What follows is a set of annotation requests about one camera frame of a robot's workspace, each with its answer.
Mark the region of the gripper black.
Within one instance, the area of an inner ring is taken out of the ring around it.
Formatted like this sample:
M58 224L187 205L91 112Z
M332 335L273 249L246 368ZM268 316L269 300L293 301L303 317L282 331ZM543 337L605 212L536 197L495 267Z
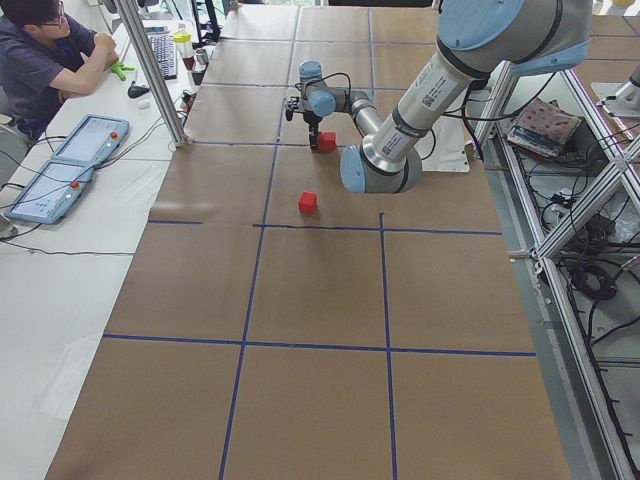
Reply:
M309 125L309 146L311 149L316 149L317 126L320 124L323 118L316 115L313 111L305 111L303 113L303 119Z

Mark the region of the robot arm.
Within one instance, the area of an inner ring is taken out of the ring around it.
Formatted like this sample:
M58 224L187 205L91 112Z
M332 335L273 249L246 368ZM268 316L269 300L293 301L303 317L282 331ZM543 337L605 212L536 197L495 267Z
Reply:
M588 1L444 1L437 50L387 118L366 93L328 86L314 60L300 64L299 93L285 115L302 115L313 148L323 118L350 115L363 139L342 151L343 186L359 194L405 192L422 173L416 143L471 82L489 78L503 61L517 76L578 65L588 52L591 16Z

